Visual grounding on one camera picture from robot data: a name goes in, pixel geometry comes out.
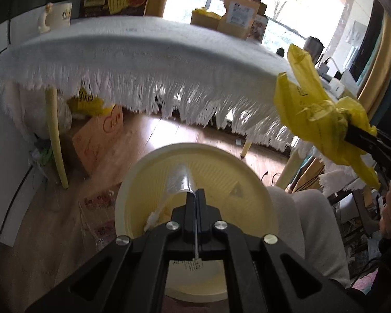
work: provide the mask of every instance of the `yellow snack bag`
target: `yellow snack bag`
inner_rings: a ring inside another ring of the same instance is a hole
[[[334,163],[351,166],[367,185],[378,189],[375,170],[362,161],[365,152],[344,140],[348,123],[376,135],[363,106],[348,96],[334,103],[305,50],[290,45],[288,61],[299,85],[289,81],[286,73],[278,74],[273,101],[281,123]]]
[[[87,116],[109,115],[114,107],[103,107],[104,101],[93,95],[87,94],[84,87],[80,88],[77,97],[68,100],[68,106],[72,113]]]

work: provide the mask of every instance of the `gray pants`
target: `gray pants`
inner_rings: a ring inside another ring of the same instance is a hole
[[[279,221],[278,236],[327,278],[350,285],[346,254],[333,210],[315,189],[288,194],[267,187]]]

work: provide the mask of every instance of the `metal bolt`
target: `metal bolt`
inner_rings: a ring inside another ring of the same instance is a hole
[[[220,231],[223,231],[227,228],[227,222],[222,220],[216,221],[214,223],[214,227]]]
[[[120,235],[116,238],[116,244],[119,246],[126,246],[130,242],[130,238],[126,235]]]
[[[278,238],[273,234],[267,234],[264,236],[264,241],[267,244],[276,244],[276,242],[278,241]]]
[[[180,224],[178,222],[175,222],[175,221],[168,221],[167,222],[167,228],[170,231],[176,231],[178,228],[180,228]]]

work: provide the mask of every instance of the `wooden floor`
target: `wooden floor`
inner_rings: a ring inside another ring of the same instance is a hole
[[[68,190],[44,182],[26,212],[14,247],[0,246],[0,285],[12,312],[24,312],[96,253],[93,238],[81,229],[78,199],[121,182],[130,167],[150,151],[179,142],[217,146],[237,157],[242,151],[235,137],[217,130],[125,113],[122,135],[92,177],[84,179],[71,172]],[[245,158],[259,178],[268,171],[263,178],[266,186],[286,160],[254,145]]]

